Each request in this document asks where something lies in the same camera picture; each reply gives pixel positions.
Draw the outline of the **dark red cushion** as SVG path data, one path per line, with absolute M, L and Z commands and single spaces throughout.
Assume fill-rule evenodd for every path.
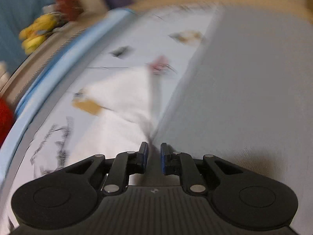
M 55 0 L 59 11 L 68 21 L 76 21 L 84 12 L 80 0 Z

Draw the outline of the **grey deer print bedsheet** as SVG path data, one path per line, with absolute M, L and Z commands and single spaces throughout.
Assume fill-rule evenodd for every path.
M 59 81 L 28 125 L 1 177 L 1 234 L 18 223 L 10 201 L 24 183 L 94 154 L 113 158 L 152 144 L 148 177 L 162 184 L 160 144 L 212 153 L 287 184 L 292 227 L 312 233 L 312 24 L 222 4 L 136 13 L 99 40 Z M 84 99 L 80 90 L 122 70 L 154 71 L 153 131 Z

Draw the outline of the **yellow plush toys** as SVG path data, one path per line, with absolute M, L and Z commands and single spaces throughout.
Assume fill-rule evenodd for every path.
M 19 39 L 22 41 L 22 49 L 26 55 L 32 54 L 52 33 L 59 27 L 62 21 L 60 13 L 43 14 L 28 27 L 19 33 Z

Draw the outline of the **light blue cloud sheet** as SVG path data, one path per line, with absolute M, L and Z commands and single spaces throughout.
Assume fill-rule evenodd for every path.
M 136 14 L 130 9 L 115 9 L 95 25 L 84 30 L 61 49 L 39 74 L 17 105 L 17 118 L 1 146 L 1 177 L 5 177 L 28 125 L 59 81 L 103 37 Z

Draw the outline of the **blue curtain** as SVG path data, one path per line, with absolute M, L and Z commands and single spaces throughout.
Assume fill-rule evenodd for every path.
M 1 61 L 11 67 L 25 59 L 19 33 L 41 13 L 42 8 L 55 0 L 1 0 Z

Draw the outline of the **red folded blanket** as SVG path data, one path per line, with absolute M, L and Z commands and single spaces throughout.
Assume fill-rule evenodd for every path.
M 3 145 L 7 135 L 14 124 L 14 113 L 6 101 L 0 98 L 0 146 Z

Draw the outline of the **white long sleeve garment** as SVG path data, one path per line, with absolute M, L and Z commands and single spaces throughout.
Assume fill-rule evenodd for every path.
M 147 65 L 121 70 L 80 93 L 102 109 L 135 123 L 146 137 L 153 131 L 154 71 Z

